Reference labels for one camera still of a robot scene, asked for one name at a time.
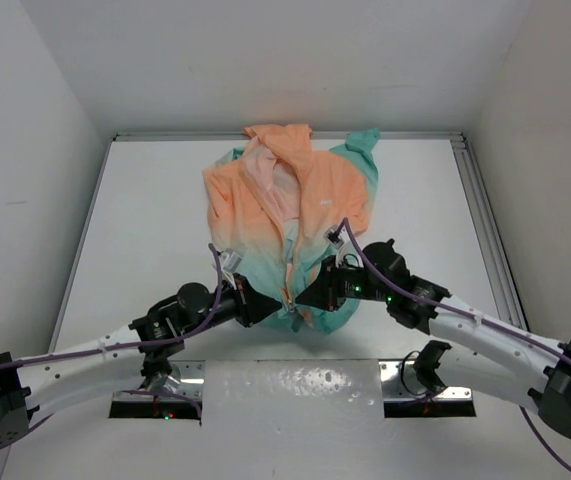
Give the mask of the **silver zipper slider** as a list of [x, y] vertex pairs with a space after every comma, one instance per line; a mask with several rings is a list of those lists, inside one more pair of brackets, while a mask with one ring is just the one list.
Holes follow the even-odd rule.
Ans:
[[292, 295], [289, 293], [289, 291], [284, 290], [284, 297], [285, 297], [286, 302], [287, 302], [287, 308], [289, 310], [293, 310], [295, 307], [295, 304], [294, 304], [294, 300], [292, 298]]

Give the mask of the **orange and teal jacket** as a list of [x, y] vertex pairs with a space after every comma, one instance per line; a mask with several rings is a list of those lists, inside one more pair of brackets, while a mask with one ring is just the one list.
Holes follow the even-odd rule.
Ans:
[[[248, 143], [203, 172], [213, 244], [238, 252], [238, 268], [258, 292], [282, 303], [263, 326], [330, 334], [347, 323], [359, 303], [335, 312], [298, 305], [296, 297], [337, 250], [324, 238], [347, 219], [355, 234], [370, 224], [378, 187], [373, 150], [377, 129], [352, 132], [340, 145], [317, 150], [304, 124], [245, 128]], [[287, 308], [284, 290], [294, 300]]]

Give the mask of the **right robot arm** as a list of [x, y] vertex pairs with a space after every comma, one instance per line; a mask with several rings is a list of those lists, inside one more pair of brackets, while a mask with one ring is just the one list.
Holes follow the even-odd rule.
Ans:
[[469, 387], [533, 412], [571, 440], [571, 339], [541, 337], [470, 307], [412, 274], [393, 241], [366, 246], [361, 259], [360, 267], [325, 259], [297, 303], [337, 311], [349, 299], [383, 302], [397, 323], [431, 338], [412, 365], [425, 390]]

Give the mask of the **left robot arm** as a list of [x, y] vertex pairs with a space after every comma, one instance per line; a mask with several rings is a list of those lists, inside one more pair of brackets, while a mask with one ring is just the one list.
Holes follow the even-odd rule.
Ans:
[[228, 321], [252, 327], [280, 307], [236, 274], [214, 291], [186, 283], [145, 316], [96, 340], [20, 359], [0, 353], [0, 450], [65, 408], [169, 376], [169, 359], [186, 339]]

